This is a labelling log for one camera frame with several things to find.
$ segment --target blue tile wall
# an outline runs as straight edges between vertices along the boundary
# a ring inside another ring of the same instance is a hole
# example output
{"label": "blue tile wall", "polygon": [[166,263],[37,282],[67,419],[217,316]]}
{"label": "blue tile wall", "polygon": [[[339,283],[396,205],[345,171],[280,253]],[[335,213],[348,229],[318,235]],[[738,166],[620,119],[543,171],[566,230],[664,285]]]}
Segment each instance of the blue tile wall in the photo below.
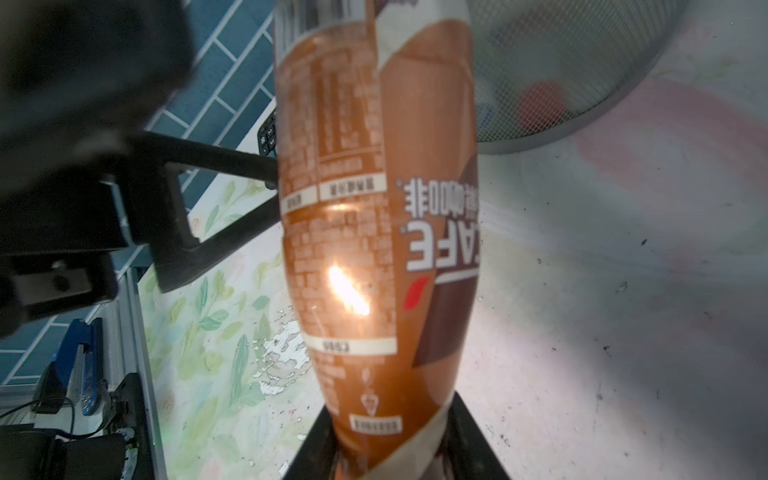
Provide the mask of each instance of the blue tile wall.
{"label": "blue tile wall", "polygon": [[51,362],[51,355],[58,349],[58,344],[64,338],[67,329],[62,327],[49,328],[40,339],[37,347],[32,350],[27,359],[22,363],[21,368],[16,372],[17,376],[40,375]]}
{"label": "blue tile wall", "polygon": [[21,357],[21,353],[0,353],[0,371],[10,372]]}
{"label": "blue tile wall", "polygon": [[238,7],[235,15],[219,34],[219,41],[233,55],[239,56],[253,34],[259,30],[266,17],[272,12],[273,7],[272,2],[246,0]]}
{"label": "blue tile wall", "polygon": [[[0,339],[0,350],[26,350],[32,344],[32,341],[46,321],[45,319],[37,320],[20,326],[13,334]],[[0,353],[0,366],[2,365],[2,357],[4,355],[4,353]]]}
{"label": "blue tile wall", "polygon": [[205,112],[205,115],[200,119],[195,129],[192,130],[189,139],[204,144],[212,144],[219,137],[221,126],[226,125],[233,116],[232,112],[215,101],[208,107],[208,111]]}
{"label": "blue tile wall", "polygon": [[180,91],[168,105],[168,111],[181,120],[192,123],[192,120],[203,109],[205,103],[227,75],[234,62],[217,46],[208,49],[200,60],[190,83]]}
{"label": "blue tile wall", "polygon": [[272,43],[262,37],[248,52],[243,64],[221,90],[219,98],[227,102],[232,108],[238,109],[266,73],[264,65],[269,66],[271,63]]}
{"label": "blue tile wall", "polygon": [[251,99],[250,103],[245,107],[240,118],[235,121],[230,128],[230,131],[222,139],[220,145],[227,148],[237,148],[240,141],[248,133],[248,130],[259,119],[261,112],[270,103],[270,98],[266,96],[263,91],[258,91]]}
{"label": "blue tile wall", "polygon": [[227,0],[193,0],[187,5],[187,20],[192,27],[192,45],[195,51],[214,33],[224,14],[233,6]]}
{"label": "blue tile wall", "polygon": [[[273,75],[268,74],[273,58],[273,8],[274,0],[191,0],[185,10],[199,61],[190,83],[156,113],[147,129],[207,144],[237,147],[274,96]],[[184,191],[187,208],[195,205],[215,176],[206,170],[195,174]],[[124,217],[119,202],[118,215]],[[134,245],[113,253],[112,258],[118,271],[125,268],[131,258],[131,265],[151,263],[147,249]],[[54,324],[62,326],[48,327],[15,375],[39,375],[61,342],[66,325],[89,311],[57,317]],[[24,354],[4,351],[30,349],[46,324],[47,319],[28,323],[0,340],[0,386],[36,383],[36,379],[9,377]]]}
{"label": "blue tile wall", "polygon": [[160,116],[160,120],[157,121],[152,130],[158,134],[180,137],[181,135],[184,135],[186,128],[182,124],[163,114]]}

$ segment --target black metal bracket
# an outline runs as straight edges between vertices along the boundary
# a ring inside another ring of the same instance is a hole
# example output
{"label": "black metal bracket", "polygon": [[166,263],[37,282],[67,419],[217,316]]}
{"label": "black metal bracket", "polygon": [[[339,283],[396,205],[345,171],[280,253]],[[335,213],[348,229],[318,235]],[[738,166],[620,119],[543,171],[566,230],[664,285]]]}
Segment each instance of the black metal bracket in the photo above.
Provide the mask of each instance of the black metal bracket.
{"label": "black metal bracket", "polygon": [[109,253],[127,244],[102,177],[69,167],[0,202],[0,335],[117,295]]}
{"label": "black metal bracket", "polygon": [[177,176],[189,167],[262,180],[277,186],[275,158],[144,133],[128,139],[116,178],[131,236],[149,244],[157,283],[167,292],[187,285],[280,221],[277,196],[204,242],[193,236]]}
{"label": "black metal bracket", "polygon": [[[332,478],[339,444],[324,406],[293,459],[284,480]],[[455,393],[448,412],[442,449],[456,480],[509,480],[462,397]]]}

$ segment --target bottle label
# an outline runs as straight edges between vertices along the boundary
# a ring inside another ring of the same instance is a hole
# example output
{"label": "bottle label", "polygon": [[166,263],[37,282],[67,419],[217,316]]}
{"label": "bottle label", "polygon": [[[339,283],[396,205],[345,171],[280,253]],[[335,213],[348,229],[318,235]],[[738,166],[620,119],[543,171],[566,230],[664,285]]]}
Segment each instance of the bottle label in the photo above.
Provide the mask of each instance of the bottle label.
{"label": "bottle label", "polygon": [[278,0],[275,36],[286,277],[343,474],[416,478],[478,279],[466,5]]}

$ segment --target tile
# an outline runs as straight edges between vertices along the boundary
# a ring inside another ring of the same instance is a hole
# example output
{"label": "tile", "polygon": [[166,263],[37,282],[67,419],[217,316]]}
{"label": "tile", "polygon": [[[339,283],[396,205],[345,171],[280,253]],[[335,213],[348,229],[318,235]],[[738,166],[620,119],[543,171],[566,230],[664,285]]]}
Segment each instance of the tile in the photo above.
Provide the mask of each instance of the tile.
{"label": "tile", "polygon": [[256,34],[273,10],[274,2],[245,0],[219,34],[219,41],[239,57],[250,39]]}
{"label": "tile", "polygon": [[185,171],[185,172],[183,172],[183,173],[178,175],[178,177],[179,177],[179,188],[182,188],[184,186],[184,182],[187,180],[187,178],[189,176],[190,175],[189,175],[188,171]]}
{"label": "tile", "polygon": [[152,252],[149,248],[144,247],[139,250],[139,254],[131,262],[131,266],[139,266],[142,268],[149,268],[152,265]]}
{"label": "tile", "polygon": [[[72,320],[84,319],[91,312],[91,308],[93,308],[93,307],[92,306],[87,306],[87,307],[81,308],[79,310],[72,310],[71,312],[59,313],[58,316],[56,317],[55,322],[56,323],[71,323]],[[57,326],[55,328],[63,329],[64,327]]]}
{"label": "tile", "polygon": [[170,135],[171,137],[181,137],[185,130],[186,128],[164,114],[160,116],[160,120],[152,127],[154,133]]}
{"label": "tile", "polygon": [[110,253],[110,256],[112,257],[112,267],[115,270],[119,270],[123,268],[123,265],[128,261],[128,259],[131,258],[131,255],[134,254],[134,251],[137,249],[135,245],[132,245],[128,248],[124,248],[122,250],[115,250],[114,252]]}
{"label": "tile", "polygon": [[37,379],[10,379],[8,381],[9,385],[37,385],[38,380]]}
{"label": "tile", "polygon": [[270,76],[264,80],[264,88],[267,89],[272,95],[277,95],[275,91],[275,72],[270,73]]}
{"label": "tile", "polygon": [[[123,224],[123,219],[126,218],[126,214],[125,214],[125,206],[123,205],[123,197],[120,193],[120,187],[113,184],[111,185],[111,190],[112,190],[112,199],[114,201],[114,209],[118,215],[118,219],[121,222],[120,230],[123,233],[123,238],[125,239],[126,243],[129,246],[131,246],[133,245],[133,242],[131,240],[131,228],[128,226],[127,222]],[[119,266],[116,266],[114,256],[112,258],[113,258],[112,260],[113,267],[120,268]]]}
{"label": "tile", "polygon": [[231,0],[192,0],[187,6],[187,19],[192,28],[192,45],[195,52],[200,50],[214,32],[231,5]]}
{"label": "tile", "polygon": [[197,172],[197,175],[195,175],[189,187],[187,187],[183,193],[184,205],[187,208],[194,207],[200,197],[203,196],[203,193],[205,193],[205,189],[208,188],[210,182],[214,181],[216,175],[216,172],[205,170],[203,168]]}
{"label": "tile", "polygon": [[0,382],[5,380],[5,377],[8,376],[21,357],[21,353],[0,353]]}
{"label": "tile", "polygon": [[232,128],[224,135],[220,145],[226,148],[237,148],[237,145],[240,144],[269,103],[270,98],[264,92],[256,92],[248,106],[243,110],[243,113],[235,120]]}
{"label": "tile", "polygon": [[248,52],[245,61],[240,64],[227,85],[219,93],[219,98],[237,110],[271,64],[272,44],[262,37],[253,46],[253,50]]}
{"label": "tile", "polygon": [[212,46],[195,69],[190,83],[168,105],[168,110],[191,124],[232,64],[233,62],[220,48]]}
{"label": "tile", "polygon": [[212,144],[219,137],[219,134],[231,118],[232,114],[230,111],[215,101],[210,104],[208,111],[205,112],[200,122],[192,130],[189,139],[204,144]]}
{"label": "tile", "polygon": [[49,328],[32,353],[22,363],[22,367],[18,369],[16,375],[40,375],[51,362],[51,356],[58,349],[58,344],[61,343],[66,332],[67,329],[63,328]]}
{"label": "tile", "polygon": [[0,349],[26,350],[47,321],[48,319],[40,319],[21,325],[13,334],[0,339]]}

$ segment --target nutrition facts table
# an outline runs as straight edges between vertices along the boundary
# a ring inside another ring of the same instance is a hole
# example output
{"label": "nutrition facts table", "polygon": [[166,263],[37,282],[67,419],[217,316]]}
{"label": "nutrition facts table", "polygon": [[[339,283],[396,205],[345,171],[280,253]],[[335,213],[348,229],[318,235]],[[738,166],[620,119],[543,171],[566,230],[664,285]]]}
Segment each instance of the nutrition facts table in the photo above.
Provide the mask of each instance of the nutrition facts table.
{"label": "nutrition facts table", "polygon": [[376,50],[367,26],[331,28],[332,48],[301,47],[280,66],[288,94],[280,105],[283,214],[320,201],[386,191]]}
{"label": "nutrition facts table", "polygon": [[365,22],[328,28],[278,69],[288,281],[305,342],[335,355],[397,352],[373,40]]}

